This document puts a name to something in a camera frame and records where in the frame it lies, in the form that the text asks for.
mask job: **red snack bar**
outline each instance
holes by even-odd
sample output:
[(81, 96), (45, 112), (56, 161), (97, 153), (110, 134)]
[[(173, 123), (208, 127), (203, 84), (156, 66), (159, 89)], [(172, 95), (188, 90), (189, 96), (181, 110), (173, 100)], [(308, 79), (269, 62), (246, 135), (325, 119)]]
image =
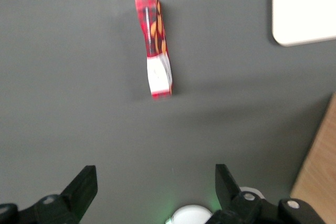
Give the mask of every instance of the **red snack bar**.
[(172, 73), (159, 0), (135, 0), (136, 11), (145, 37), (147, 73), (152, 97), (172, 94)]

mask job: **screw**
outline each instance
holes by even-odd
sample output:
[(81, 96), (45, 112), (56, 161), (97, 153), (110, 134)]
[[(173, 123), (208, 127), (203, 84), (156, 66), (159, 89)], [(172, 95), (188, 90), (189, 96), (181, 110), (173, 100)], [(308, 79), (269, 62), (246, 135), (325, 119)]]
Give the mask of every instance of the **screw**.
[(296, 201), (294, 200), (289, 200), (287, 201), (287, 205), (291, 208), (294, 208), (294, 209), (299, 209), (300, 208), (300, 205), (299, 203), (297, 203)]
[(9, 209), (8, 206), (0, 207), (0, 215), (2, 215), (2, 214), (4, 214), (5, 212), (7, 212), (8, 209)]
[(48, 196), (45, 200), (42, 201), (44, 205), (54, 202), (54, 198)]
[(256, 197), (253, 194), (244, 194), (244, 198), (249, 201), (253, 201)]

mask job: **dark gray surface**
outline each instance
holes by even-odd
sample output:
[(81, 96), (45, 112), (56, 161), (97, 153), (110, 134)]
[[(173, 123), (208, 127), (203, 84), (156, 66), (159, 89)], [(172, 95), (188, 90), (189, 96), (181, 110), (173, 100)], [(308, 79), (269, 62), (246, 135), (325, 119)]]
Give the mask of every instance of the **dark gray surface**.
[(211, 210), (214, 168), (287, 197), (335, 90), (336, 41), (284, 48), (271, 0), (161, 0), (174, 95), (152, 101), (134, 0), (0, 0), (0, 202), (25, 208), (87, 164), (82, 223)]

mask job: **black plastic part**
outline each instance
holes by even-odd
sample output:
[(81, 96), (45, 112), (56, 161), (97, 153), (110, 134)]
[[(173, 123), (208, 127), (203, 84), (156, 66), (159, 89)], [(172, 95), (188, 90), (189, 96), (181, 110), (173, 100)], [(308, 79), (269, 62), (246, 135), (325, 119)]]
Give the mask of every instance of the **black plastic part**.
[(86, 166), (60, 195), (49, 195), (18, 212), (0, 205), (0, 224), (78, 224), (97, 194), (95, 166)]
[[(245, 199), (244, 195), (250, 194), (254, 196), (254, 200)], [(243, 220), (243, 223), (252, 224), (257, 219), (261, 210), (261, 199), (258, 195), (250, 192), (238, 194), (229, 205), (229, 210), (237, 213)]]
[(231, 200), (241, 193), (226, 165), (216, 165), (216, 194), (222, 209), (229, 206)]
[(279, 218), (278, 207), (265, 199), (261, 200), (261, 211), (256, 224), (286, 224)]
[[(287, 202), (293, 200), (299, 204), (299, 208), (291, 208)], [(292, 224), (325, 224), (322, 218), (305, 201), (300, 199), (282, 199), (279, 201), (280, 217)]]
[[(216, 165), (215, 180), (222, 210), (215, 212), (206, 224), (325, 224), (302, 200), (283, 199), (275, 206), (254, 193), (241, 192), (226, 165)], [(289, 200), (296, 201), (300, 207), (290, 207)]]
[(206, 224), (244, 224), (240, 216), (233, 211), (216, 211)]
[(13, 224), (17, 221), (17, 205), (1, 204), (0, 205), (0, 224)]
[(69, 210), (81, 220), (98, 191), (96, 167), (86, 166), (64, 189), (61, 195)]

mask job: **wooden surface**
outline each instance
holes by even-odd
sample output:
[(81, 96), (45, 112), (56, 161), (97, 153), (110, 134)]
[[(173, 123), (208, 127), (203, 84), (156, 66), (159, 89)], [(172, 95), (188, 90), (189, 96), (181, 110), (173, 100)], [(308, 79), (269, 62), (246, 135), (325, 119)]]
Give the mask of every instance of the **wooden surface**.
[(327, 224), (336, 223), (336, 94), (291, 192), (308, 202)]

